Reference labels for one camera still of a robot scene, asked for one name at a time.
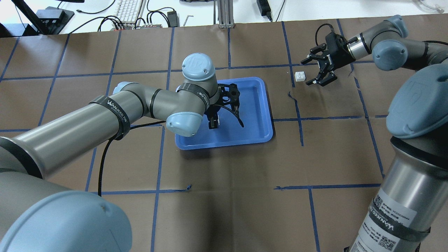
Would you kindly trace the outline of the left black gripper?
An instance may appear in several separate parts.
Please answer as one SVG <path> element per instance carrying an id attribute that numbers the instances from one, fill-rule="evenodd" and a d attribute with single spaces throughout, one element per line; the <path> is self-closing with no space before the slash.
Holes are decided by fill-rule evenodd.
<path id="1" fill-rule="evenodd" d="M 218 129 L 220 125 L 218 112 L 220 108 L 229 111 L 239 122 L 241 127 L 244 123 L 239 115 L 240 91 L 235 83 L 218 84 L 218 100 L 210 105 L 209 129 Z"/>

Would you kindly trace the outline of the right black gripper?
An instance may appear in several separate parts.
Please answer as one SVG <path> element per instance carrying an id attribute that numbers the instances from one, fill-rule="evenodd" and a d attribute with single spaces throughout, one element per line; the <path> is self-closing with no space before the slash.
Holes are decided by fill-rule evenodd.
<path id="1" fill-rule="evenodd" d="M 318 84 L 322 87 L 338 79 L 333 70 L 337 70 L 355 61 L 348 48 L 348 41 L 342 35 L 331 32 L 325 37 L 326 42 L 309 50 L 309 54 L 301 61 L 308 64 L 312 60 L 318 62 L 319 68 L 324 73 L 306 81 L 306 85 Z"/>

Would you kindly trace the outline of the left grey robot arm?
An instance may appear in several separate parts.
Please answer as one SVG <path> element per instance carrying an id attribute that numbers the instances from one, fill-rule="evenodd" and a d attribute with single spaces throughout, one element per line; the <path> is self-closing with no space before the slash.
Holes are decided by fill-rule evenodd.
<path id="1" fill-rule="evenodd" d="M 48 182 L 65 165 L 103 142 L 123 139 L 142 117 L 184 137 L 206 115 L 219 126 L 220 108 L 239 116 L 236 84 L 217 81 L 204 53 L 187 56 L 175 91 L 121 82 L 111 96 L 13 138 L 1 137 L 2 252 L 128 252 L 132 229 L 124 211 L 93 193 Z"/>

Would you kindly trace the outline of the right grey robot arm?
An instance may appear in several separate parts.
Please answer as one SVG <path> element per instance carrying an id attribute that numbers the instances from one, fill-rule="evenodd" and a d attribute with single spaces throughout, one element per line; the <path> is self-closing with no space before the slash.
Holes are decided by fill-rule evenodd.
<path id="1" fill-rule="evenodd" d="M 416 252 L 447 201 L 447 44 L 408 39 L 400 15 L 351 39 L 334 30 L 301 61 L 320 68 L 307 85 L 326 86 L 334 71 L 371 55 L 384 71 L 414 70 L 388 109 L 395 157 L 357 237 L 346 252 Z"/>

